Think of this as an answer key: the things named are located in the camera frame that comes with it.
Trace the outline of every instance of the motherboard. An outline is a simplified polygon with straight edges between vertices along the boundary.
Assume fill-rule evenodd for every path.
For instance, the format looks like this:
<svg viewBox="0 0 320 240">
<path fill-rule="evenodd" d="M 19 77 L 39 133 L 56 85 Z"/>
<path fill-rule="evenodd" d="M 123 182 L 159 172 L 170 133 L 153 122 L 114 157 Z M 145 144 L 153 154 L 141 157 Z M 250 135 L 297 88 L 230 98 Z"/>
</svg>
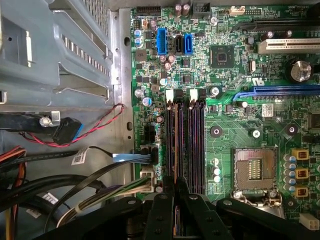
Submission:
<svg viewBox="0 0 320 240">
<path fill-rule="evenodd" d="M 185 177 L 211 202 L 232 197 L 291 221 L 311 214 L 318 229 L 317 9 L 132 9 L 134 151 L 156 152 L 154 191 L 163 176 Z"/>
</svg>

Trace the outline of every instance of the blue sata port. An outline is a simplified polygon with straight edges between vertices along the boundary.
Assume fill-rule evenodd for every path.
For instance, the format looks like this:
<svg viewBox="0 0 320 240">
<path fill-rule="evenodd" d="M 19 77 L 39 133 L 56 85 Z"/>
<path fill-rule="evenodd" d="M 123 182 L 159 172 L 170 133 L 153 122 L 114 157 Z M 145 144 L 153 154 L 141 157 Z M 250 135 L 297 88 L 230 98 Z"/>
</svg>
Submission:
<svg viewBox="0 0 320 240">
<path fill-rule="evenodd" d="M 192 46 L 192 35 L 185 34 L 184 35 L 184 54 L 185 55 L 192 55 L 193 53 L 193 46 Z"/>
</svg>

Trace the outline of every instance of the barcode label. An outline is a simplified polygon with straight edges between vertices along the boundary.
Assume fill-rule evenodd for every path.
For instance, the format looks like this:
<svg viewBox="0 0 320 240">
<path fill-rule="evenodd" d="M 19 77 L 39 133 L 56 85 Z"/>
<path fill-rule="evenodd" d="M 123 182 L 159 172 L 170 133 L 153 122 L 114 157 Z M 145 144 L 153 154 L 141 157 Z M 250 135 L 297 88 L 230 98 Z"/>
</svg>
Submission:
<svg viewBox="0 0 320 240">
<path fill-rule="evenodd" d="M 86 154 L 89 148 L 83 148 L 78 151 L 78 153 L 73 157 L 73 160 L 71 162 L 72 165 L 78 165 L 78 164 L 84 164 L 86 161 Z"/>
<path fill-rule="evenodd" d="M 274 116 L 274 104 L 264 103 L 262 104 L 262 117 L 272 118 Z"/>
<path fill-rule="evenodd" d="M 27 209 L 26 212 L 28 214 L 30 214 L 32 217 L 34 217 L 35 219 L 37 219 L 38 217 L 41 216 L 41 213 L 32 209 Z"/>
<path fill-rule="evenodd" d="M 52 203 L 53 205 L 58 202 L 58 198 L 56 198 L 55 196 L 53 196 L 50 192 L 48 192 L 47 194 L 45 194 L 42 198 L 45 199 L 45 200 L 47 200 L 48 202 Z"/>
</svg>

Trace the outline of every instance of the blue pcie slot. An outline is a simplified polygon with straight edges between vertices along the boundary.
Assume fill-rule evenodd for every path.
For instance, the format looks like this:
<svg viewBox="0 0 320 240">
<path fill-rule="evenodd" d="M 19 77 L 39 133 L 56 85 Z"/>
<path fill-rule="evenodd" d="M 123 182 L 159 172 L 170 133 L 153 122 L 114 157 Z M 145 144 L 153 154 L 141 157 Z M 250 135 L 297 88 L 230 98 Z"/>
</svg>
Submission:
<svg viewBox="0 0 320 240">
<path fill-rule="evenodd" d="M 314 96 L 320 95 L 320 85 L 293 85 L 293 86 L 254 86 L 253 91 L 238 92 L 233 97 L 233 101 L 247 97 L 263 97 L 263 96 Z"/>
</svg>

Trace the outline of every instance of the red wire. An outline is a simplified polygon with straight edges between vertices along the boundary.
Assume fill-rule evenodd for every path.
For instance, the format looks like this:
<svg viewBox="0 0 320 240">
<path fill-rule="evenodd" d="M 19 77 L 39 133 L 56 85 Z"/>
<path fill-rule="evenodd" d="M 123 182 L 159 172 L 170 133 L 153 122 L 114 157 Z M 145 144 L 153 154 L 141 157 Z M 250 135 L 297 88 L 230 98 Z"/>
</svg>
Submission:
<svg viewBox="0 0 320 240">
<path fill-rule="evenodd" d="M 100 125 L 103 120 L 113 111 L 115 110 L 118 106 L 121 106 L 120 112 L 118 112 L 113 118 L 111 118 L 110 120 L 108 120 L 105 124 Z M 91 128 L 89 131 L 87 131 L 86 133 L 78 136 L 76 139 L 74 139 L 71 143 L 66 143 L 66 144 L 62 144 L 59 145 L 53 141 L 43 141 L 40 138 L 38 138 L 37 136 L 35 136 L 33 133 L 31 132 L 21 132 L 20 135 L 22 137 L 24 137 L 24 139 L 28 140 L 29 142 L 32 143 L 37 143 L 37 144 L 42 144 L 42 145 L 47 145 L 49 147 L 53 147 L 53 148 L 65 148 L 65 147 L 69 147 L 71 144 L 74 144 L 76 142 L 78 142 L 81 139 L 84 139 L 85 137 L 87 137 L 89 134 L 94 133 L 96 130 L 102 129 L 105 126 L 109 125 L 110 123 L 112 123 L 113 121 L 115 121 L 124 111 L 125 106 L 122 103 L 118 103 L 116 105 L 113 106 L 113 108 L 111 108 L 108 112 L 106 112 L 101 118 L 100 120 L 93 126 L 93 128 Z"/>
</svg>

